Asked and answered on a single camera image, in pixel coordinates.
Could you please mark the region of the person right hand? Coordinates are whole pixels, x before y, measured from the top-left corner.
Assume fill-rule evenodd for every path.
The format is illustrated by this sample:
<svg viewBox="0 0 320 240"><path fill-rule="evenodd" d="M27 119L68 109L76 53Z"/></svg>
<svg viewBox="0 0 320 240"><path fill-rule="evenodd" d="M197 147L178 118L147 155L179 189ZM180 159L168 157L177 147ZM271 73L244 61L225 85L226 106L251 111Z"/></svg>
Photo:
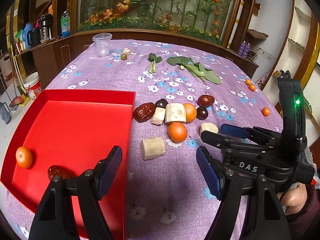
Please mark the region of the person right hand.
<svg viewBox="0 0 320 240"><path fill-rule="evenodd" d="M286 206L286 216L299 213L307 200L306 187L304 184L298 183L295 189L291 189L286 193L279 193L277 197L282 206Z"/></svg>

